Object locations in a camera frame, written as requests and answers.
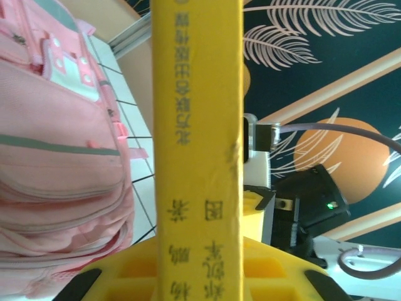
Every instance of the dark teal wallpaper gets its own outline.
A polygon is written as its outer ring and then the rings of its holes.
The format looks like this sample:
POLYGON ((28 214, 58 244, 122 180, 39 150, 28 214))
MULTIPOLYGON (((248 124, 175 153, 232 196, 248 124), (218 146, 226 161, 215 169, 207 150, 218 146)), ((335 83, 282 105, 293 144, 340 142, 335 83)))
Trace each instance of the dark teal wallpaper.
MULTIPOLYGON (((245 112, 262 119, 400 49, 401 1, 253 0, 244 9, 244 37, 251 77, 245 112)), ((398 69, 292 123, 325 120, 375 130, 401 142, 400 83, 398 69)), ((401 202, 401 158, 388 148, 325 131, 283 138, 272 153, 273 182, 324 163, 351 202, 352 218, 401 202)), ((399 233, 401 223, 353 241, 400 248, 399 233)))

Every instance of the white tile wall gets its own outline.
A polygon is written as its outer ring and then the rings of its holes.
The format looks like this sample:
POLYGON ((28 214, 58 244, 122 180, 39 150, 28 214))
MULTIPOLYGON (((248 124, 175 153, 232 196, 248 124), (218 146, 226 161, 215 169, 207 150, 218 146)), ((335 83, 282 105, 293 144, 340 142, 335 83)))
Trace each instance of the white tile wall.
POLYGON ((133 243, 149 239, 155 235, 156 205, 154 181, 153 138, 136 106, 120 67, 110 47, 96 37, 90 37, 89 49, 102 66, 112 84, 120 107, 122 122, 127 126, 130 137, 129 147, 143 147, 148 158, 131 160, 131 180, 135 190, 135 217, 133 222, 133 243))

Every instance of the pink backpack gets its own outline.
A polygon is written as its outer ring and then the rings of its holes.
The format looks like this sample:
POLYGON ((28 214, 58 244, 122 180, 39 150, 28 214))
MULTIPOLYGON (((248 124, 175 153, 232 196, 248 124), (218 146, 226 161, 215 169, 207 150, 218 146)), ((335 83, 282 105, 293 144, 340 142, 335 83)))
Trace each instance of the pink backpack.
POLYGON ((92 26, 56 0, 0 14, 0 300, 52 296, 131 244, 129 160, 144 154, 86 48, 92 26))

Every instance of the yellow book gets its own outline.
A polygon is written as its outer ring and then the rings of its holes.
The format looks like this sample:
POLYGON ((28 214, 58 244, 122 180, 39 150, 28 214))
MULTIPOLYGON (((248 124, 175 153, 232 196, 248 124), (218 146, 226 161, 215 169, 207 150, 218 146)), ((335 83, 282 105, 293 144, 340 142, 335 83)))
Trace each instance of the yellow book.
POLYGON ((152 0, 158 300, 242 300, 242 1, 152 0))

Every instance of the gray stripe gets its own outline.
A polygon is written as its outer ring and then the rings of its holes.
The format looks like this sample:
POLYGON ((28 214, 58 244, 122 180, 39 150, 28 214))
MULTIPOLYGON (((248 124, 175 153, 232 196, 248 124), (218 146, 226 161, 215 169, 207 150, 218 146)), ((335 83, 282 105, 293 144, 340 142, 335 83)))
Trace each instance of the gray stripe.
POLYGON ((88 154, 103 156, 119 156, 120 152, 115 149, 90 149, 88 147, 69 146, 62 144, 50 144, 29 138, 0 135, 0 144, 26 147, 29 149, 41 149, 50 152, 67 152, 70 154, 88 154))
POLYGON ((70 30, 78 32, 75 20, 55 0, 34 0, 37 5, 52 15, 57 21, 70 30))
POLYGON ((99 85, 100 86, 111 86, 112 84, 108 80, 100 80, 99 85))

